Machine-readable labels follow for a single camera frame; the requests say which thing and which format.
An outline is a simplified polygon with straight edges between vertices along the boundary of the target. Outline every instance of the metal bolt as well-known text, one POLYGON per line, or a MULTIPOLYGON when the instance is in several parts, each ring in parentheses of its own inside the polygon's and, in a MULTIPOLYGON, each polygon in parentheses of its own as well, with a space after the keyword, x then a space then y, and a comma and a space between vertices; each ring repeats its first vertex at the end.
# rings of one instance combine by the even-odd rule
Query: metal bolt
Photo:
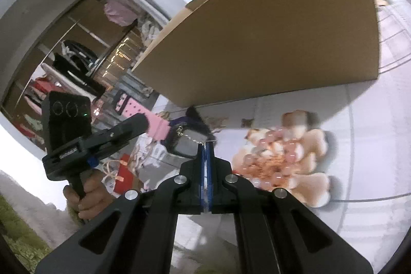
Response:
POLYGON ((187 181, 187 177, 184 175, 178 175, 174 178, 174 182, 179 185, 185 184, 186 181, 187 181))
POLYGON ((126 194, 124 194, 124 196, 127 200, 134 200, 135 198, 137 198, 138 192, 135 191, 134 189, 130 189, 129 191, 126 192, 126 194))
POLYGON ((276 188, 274 195, 279 199, 284 199, 287 196, 287 191, 284 188, 276 188))
POLYGON ((229 182, 230 184, 233 184, 237 182, 238 177, 236 175, 226 175, 226 182, 229 182))

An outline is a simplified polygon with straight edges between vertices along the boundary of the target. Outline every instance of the cardboard box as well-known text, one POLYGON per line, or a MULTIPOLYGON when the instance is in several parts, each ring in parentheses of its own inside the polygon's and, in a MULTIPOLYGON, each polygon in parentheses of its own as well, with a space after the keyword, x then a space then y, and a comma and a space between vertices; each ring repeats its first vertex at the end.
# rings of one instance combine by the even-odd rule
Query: cardboard box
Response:
POLYGON ((377 78, 373 0, 193 0, 134 74, 178 106, 377 78))

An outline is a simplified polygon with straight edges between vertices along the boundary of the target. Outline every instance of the chain link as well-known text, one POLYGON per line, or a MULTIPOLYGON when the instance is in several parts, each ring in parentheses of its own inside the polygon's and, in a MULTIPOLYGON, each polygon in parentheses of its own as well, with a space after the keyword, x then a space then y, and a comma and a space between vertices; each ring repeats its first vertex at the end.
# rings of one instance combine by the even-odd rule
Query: chain link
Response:
POLYGON ((204 146, 206 146, 206 143, 207 143, 207 142, 216 142, 216 141, 217 141, 216 139, 211 139, 211 140, 209 140, 209 141, 203 141, 203 142, 197 141, 196 139, 191 138, 189 135, 184 134, 184 133, 182 132, 182 126, 180 126, 180 127, 177 128, 177 134, 178 134, 179 136, 185 136, 185 137, 187 137, 190 141, 193 141, 193 142, 195 142, 195 143, 197 143, 197 144, 201 144, 201 145, 204 145, 204 146))

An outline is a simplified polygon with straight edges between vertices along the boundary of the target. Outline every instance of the hand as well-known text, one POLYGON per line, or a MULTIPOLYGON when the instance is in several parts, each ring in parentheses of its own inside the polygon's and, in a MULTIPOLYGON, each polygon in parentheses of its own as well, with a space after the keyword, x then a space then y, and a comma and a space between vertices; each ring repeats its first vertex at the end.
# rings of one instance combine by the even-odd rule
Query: hand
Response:
POLYGON ((114 201, 112 196, 103 185, 101 180, 104 173, 97 169, 84 183, 86 196, 80 200, 79 195, 71 186, 65 186, 63 194, 68 201, 68 205, 79 212, 79 218, 92 219, 100 214, 105 208, 114 201))

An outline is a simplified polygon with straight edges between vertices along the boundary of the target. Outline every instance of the device handle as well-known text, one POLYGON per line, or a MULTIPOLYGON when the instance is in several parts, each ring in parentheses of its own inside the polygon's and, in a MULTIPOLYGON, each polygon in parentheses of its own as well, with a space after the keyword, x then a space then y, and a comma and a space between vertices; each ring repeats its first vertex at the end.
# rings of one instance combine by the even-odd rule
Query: device handle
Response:
POLYGON ((74 191, 78 194, 79 198, 82 199, 86 196, 84 192, 83 183, 81 182, 80 175, 67 178, 67 181, 73 187, 74 191))

